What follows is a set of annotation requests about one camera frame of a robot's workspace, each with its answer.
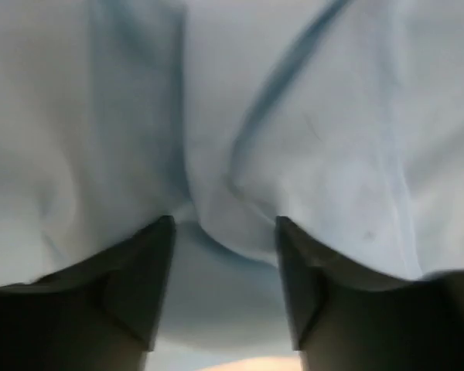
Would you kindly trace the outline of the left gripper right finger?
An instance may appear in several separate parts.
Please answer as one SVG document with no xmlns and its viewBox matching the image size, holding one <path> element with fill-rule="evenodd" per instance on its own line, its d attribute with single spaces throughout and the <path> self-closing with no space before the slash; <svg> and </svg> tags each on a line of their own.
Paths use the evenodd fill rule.
<svg viewBox="0 0 464 371">
<path fill-rule="evenodd" d="M 352 288 L 314 258 L 321 248 L 275 221 L 279 268 L 304 370 L 464 370 L 464 272 L 383 291 Z"/>
</svg>

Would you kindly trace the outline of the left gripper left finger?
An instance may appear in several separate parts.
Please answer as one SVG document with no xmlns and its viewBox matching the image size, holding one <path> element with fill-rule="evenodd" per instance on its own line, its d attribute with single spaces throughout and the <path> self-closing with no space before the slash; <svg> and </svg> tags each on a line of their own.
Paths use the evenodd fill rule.
<svg viewBox="0 0 464 371">
<path fill-rule="evenodd" d="M 37 282 L 0 287 L 0 370 L 144 369 L 175 239 L 162 216 Z"/>
</svg>

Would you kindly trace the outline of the light blue pillowcase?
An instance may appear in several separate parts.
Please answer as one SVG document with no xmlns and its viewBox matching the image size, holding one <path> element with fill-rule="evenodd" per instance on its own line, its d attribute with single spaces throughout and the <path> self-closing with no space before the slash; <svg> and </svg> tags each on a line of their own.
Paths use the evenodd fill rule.
<svg viewBox="0 0 464 371">
<path fill-rule="evenodd" d="M 0 287 L 163 214 L 186 348 L 286 350 L 276 216 L 356 288 L 464 271 L 464 1 L 0 1 Z"/>
</svg>

